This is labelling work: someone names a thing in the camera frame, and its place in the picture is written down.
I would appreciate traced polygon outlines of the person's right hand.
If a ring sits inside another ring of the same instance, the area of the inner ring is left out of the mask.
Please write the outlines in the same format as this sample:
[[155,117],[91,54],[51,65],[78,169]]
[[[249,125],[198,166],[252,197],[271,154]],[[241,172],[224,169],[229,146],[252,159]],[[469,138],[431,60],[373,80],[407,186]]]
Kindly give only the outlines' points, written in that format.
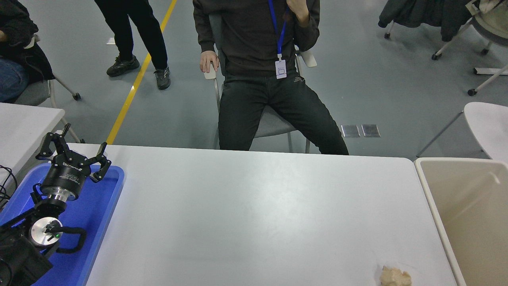
[[209,73],[211,70],[218,71],[219,58],[215,51],[207,50],[201,53],[199,67],[201,72]]

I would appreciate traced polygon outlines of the person's left hand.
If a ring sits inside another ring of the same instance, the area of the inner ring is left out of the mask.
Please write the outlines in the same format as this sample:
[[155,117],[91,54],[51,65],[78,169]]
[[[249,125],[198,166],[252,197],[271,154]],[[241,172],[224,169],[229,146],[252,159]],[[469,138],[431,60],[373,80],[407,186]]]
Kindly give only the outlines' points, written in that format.
[[310,11],[306,0],[287,0],[290,11],[292,11],[298,20],[300,27],[307,27],[310,22]]

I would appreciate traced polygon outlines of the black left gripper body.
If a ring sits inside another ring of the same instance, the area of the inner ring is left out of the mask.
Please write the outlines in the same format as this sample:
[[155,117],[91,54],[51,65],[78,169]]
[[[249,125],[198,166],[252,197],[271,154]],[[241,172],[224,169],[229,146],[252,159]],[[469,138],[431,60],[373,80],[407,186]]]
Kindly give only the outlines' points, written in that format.
[[66,193],[68,199],[78,199],[87,176],[91,174],[87,158],[79,153],[67,158],[65,154],[53,157],[52,165],[40,186],[40,191],[51,194]]

